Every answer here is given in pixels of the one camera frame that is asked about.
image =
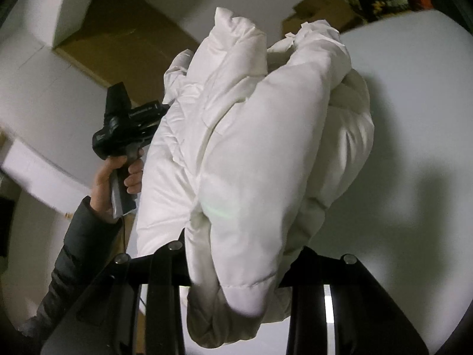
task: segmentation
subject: white fabric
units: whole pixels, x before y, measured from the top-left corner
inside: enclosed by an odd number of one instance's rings
[[[290,290],[275,287],[368,157],[365,82],[326,21],[267,50],[263,32],[222,8],[164,79],[172,105],[144,168],[139,254],[185,228],[191,338],[253,338],[289,315]]]

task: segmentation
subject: silver screw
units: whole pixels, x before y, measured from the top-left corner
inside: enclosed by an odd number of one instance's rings
[[[171,241],[170,243],[167,244],[167,247],[171,251],[177,251],[182,248],[182,243],[180,241]]]
[[[344,255],[344,262],[346,264],[355,264],[357,261],[358,261],[358,259],[356,258],[356,256],[354,256],[352,254]]]
[[[129,261],[129,256],[128,254],[118,254],[115,256],[115,263],[117,264],[123,264]]]

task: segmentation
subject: gray handle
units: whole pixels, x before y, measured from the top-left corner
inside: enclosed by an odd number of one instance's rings
[[[129,194],[126,192],[127,188],[123,183],[128,177],[128,167],[136,159],[138,159],[138,149],[140,145],[133,143],[126,147],[126,164],[120,168],[115,169],[110,175],[110,187],[112,194],[112,207],[114,211],[114,219],[130,213],[136,209],[136,195]]]

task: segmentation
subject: brown cardboard box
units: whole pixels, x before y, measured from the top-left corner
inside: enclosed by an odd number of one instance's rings
[[[305,22],[327,20],[340,33],[362,23],[362,19],[345,0],[303,0],[294,7],[296,12],[282,22],[282,35],[297,33]]]
[[[56,49],[109,87],[123,81],[137,104],[161,100],[173,58],[198,42],[144,0],[92,0],[80,30]]]

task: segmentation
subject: jacket sleeve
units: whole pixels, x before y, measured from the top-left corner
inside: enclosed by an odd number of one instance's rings
[[[20,332],[41,348],[64,314],[94,277],[103,269],[112,244],[122,227],[120,220],[108,224],[100,220],[84,198],[70,222],[64,245],[51,274],[46,296],[36,316],[27,320]]]

